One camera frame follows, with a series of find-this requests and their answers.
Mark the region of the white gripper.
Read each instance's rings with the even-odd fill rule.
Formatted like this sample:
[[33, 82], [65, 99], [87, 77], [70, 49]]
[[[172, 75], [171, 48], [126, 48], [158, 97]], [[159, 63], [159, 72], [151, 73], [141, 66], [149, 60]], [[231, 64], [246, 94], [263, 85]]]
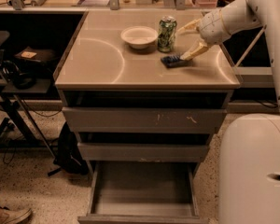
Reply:
[[207, 52], [211, 45], [221, 44], [231, 37], [227, 30], [220, 9], [215, 9], [205, 14], [201, 19], [193, 20], [179, 28], [176, 33], [181, 35], [185, 32], [200, 33], [200, 39], [194, 42], [193, 46], [180, 56], [183, 61]]

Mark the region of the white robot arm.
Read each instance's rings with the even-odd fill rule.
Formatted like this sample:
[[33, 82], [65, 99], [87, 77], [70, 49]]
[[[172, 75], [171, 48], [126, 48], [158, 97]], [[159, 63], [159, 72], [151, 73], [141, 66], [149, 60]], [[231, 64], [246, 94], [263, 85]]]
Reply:
[[179, 29], [201, 37], [180, 56], [185, 61], [255, 27], [265, 34], [279, 113], [242, 116], [224, 133], [218, 224], [280, 224], [280, 0], [235, 0]]

